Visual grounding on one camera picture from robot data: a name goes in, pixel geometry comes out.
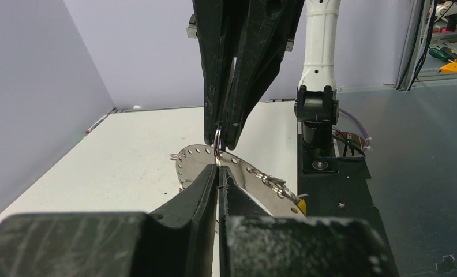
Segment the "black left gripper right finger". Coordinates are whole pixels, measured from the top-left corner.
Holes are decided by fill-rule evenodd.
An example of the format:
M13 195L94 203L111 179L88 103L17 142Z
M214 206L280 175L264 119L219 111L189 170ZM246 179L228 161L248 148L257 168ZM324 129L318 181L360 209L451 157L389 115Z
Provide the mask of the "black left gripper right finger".
M275 218L219 171L221 276L398 276L385 240L358 218Z

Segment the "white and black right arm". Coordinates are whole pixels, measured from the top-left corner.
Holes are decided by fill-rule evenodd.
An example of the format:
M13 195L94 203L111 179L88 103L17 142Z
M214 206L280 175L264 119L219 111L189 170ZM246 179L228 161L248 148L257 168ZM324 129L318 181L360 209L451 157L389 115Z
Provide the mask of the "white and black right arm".
M338 119L334 52L339 1L194 1L204 79L204 142L235 149L245 122L280 72L306 15L297 119L332 128Z

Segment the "large metal keyring with rings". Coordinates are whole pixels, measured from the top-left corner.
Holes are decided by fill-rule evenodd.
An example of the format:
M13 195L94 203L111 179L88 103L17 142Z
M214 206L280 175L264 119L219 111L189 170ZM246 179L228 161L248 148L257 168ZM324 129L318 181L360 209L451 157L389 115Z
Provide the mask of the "large metal keyring with rings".
M306 216L303 199L294 194L284 180L266 174L243 159L224 152L221 133L221 128L218 127L212 147L193 144L170 155L170 159L176 162L181 191L193 183L206 164L214 163L217 166L227 166L242 191L270 215L279 218Z

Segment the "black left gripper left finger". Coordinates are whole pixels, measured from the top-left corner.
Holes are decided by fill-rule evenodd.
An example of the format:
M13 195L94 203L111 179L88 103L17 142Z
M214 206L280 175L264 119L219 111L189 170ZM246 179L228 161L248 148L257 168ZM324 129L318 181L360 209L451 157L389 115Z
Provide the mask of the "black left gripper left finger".
M0 223L0 276L211 276L218 168L145 212L15 214Z

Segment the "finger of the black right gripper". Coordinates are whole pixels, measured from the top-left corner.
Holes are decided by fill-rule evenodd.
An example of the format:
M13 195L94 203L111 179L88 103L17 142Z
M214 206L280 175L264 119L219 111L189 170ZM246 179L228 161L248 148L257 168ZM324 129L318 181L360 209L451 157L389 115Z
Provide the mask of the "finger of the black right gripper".
M279 74L303 5L303 1L248 2L222 116L222 141L226 148L236 148L248 115Z
M233 60L234 11L229 1L194 0L204 78L204 141L213 144Z

